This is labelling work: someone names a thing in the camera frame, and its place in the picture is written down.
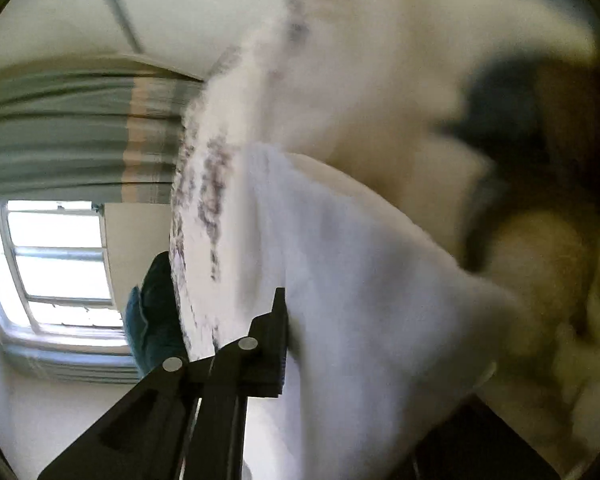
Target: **green curtain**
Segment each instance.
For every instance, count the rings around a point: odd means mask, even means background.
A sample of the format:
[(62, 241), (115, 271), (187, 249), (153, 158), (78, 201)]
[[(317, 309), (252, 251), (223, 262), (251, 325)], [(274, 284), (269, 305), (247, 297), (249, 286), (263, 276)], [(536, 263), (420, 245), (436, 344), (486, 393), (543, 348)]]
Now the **green curtain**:
[(0, 73), (0, 200), (168, 203), (200, 81), (128, 60)]

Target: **white ceiling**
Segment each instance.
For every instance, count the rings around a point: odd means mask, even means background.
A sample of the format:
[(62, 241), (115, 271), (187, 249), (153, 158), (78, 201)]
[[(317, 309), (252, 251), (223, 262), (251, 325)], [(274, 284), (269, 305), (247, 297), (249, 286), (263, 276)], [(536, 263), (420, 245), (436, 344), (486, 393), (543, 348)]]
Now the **white ceiling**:
[[(144, 54), (203, 78), (282, 0), (123, 0)], [(11, 0), (0, 15), (0, 68), (62, 54), (131, 54), (104, 0)]]

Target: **window frame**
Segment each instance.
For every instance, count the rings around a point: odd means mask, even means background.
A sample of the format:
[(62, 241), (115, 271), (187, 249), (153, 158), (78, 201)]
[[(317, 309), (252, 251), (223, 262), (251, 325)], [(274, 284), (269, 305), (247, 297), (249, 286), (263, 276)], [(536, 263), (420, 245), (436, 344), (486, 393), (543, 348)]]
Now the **window frame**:
[[(55, 349), (63, 351), (80, 351), (80, 352), (97, 352), (110, 354), (129, 355), (130, 349), (126, 344), (124, 331), (122, 328), (116, 327), (81, 327), (67, 325), (52, 325), (40, 324), (37, 322), (29, 307), (29, 301), (38, 303), (51, 303), (66, 306), (84, 306), (93, 308), (115, 308), (111, 286), (109, 259), (106, 247), (106, 232), (104, 230), (103, 215), (95, 210), (72, 210), (72, 209), (57, 209), (57, 210), (24, 210), (18, 209), (18, 212), (35, 212), (45, 214), (66, 214), (80, 216), (98, 216), (100, 223), (100, 239), (102, 242), (101, 248), (18, 248), (11, 240), (11, 232), (8, 222), (8, 202), (0, 201), (0, 238), (4, 249), (4, 255), (14, 282), (16, 291), (22, 303), (24, 312), (29, 319), (30, 327), (23, 327), (13, 324), (6, 316), (0, 304), (0, 340), (3, 343), (27, 344), (43, 349)], [(21, 254), (27, 256), (58, 256), (83, 259), (93, 259), (103, 261), (105, 273), (107, 277), (107, 285), (111, 295), (110, 300), (91, 300), (81, 298), (55, 298), (45, 296), (32, 296), (27, 294), (22, 279), (20, 270), (16, 262), (16, 255)]]

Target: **window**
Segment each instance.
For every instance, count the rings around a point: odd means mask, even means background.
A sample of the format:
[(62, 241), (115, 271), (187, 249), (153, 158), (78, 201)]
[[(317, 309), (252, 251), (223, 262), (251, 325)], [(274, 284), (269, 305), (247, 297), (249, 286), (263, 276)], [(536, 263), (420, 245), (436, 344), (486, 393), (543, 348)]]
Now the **window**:
[(90, 202), (0, 203), (0, 327), (12, 338), (125, 345)]

